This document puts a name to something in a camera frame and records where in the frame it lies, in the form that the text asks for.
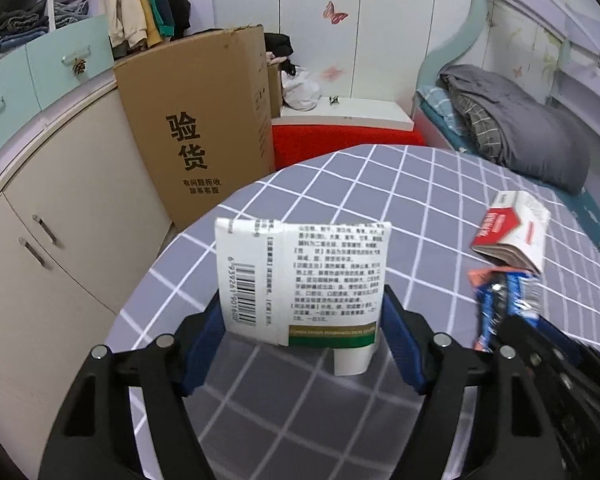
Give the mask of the blue snack wrapper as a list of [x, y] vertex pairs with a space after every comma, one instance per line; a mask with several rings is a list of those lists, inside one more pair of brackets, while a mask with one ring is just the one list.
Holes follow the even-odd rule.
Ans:
[[474, 349], [488, 351], [504, 318], [518, 316], [532, 326], [540, 319], [541, 283], [529, 271], [510, 266], [471, 270], [468, 280], [478, 306]]

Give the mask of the white green medicine box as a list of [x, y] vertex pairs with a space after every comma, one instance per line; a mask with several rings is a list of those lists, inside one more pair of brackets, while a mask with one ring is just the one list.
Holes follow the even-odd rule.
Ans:
[[377, 348], [391, 229], [216, 219], [226, 330], [279, 347], [330, 349], [335, 375], [365, 373]]

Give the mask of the red white medicine box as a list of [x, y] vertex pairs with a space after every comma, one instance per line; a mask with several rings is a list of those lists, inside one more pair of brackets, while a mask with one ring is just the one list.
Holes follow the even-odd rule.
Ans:
[[541, 275], [550, 212], [526, 191], [500, 191], [486, 210], [470, 247], [516, 269]]

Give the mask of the grey checked tablecloth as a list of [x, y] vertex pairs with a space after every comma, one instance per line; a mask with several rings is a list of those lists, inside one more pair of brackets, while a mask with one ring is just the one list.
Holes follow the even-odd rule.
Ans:
[[143, 474], [458, 478], [478, 393], [511, 422], [531, 385], [502, 327], [600, 354], [600, 251], [555, 191], [457, 152], [364, 145], [223, 200], [150, 267], [107, 344], [151, 358]]

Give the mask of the beige low cabinet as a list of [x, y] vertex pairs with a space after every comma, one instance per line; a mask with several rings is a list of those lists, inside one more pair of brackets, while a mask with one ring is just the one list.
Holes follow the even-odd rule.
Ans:
[[170, 225], [116, 88], [69, 108], [0, 175], [0, 443], [26, 478]]

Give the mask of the grey folded blanket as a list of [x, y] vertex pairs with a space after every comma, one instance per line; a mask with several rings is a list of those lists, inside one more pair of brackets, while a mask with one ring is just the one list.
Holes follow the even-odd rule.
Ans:
[[480, 156], [571, 195], [581, 192], [591, 156], [575, 119], [477, 66], [450, 66], [440, 79]]

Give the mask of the white plastic bag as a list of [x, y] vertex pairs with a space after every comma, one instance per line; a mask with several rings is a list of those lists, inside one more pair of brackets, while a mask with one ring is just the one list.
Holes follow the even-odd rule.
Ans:
[[303, 67], [297, 67], [294, 76], [282, 73], [283, 102], [293, 110], [308, 112], [317, 107], [321, 99], [321, 87]]

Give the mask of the tall brown cardboard box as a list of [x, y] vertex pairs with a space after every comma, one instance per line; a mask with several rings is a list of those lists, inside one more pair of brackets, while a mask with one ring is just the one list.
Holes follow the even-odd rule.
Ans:
[[275, 169], [262, 26], [219, 29], [114, 66], [140, 156], [185, 230]]

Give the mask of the teal drawer unit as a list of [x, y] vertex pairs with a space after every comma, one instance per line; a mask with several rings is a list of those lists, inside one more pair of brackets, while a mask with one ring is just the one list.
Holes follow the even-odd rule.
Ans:
[[113, 65], [103, 15], [10, 52], [0, 60], [0, 149], [42, 110]]

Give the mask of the hanging jackets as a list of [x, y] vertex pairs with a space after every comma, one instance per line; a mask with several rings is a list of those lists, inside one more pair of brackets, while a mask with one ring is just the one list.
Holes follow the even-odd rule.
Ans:
[[189, 29], [188, 0], [100, 0], [114, 58], [181, 39]]

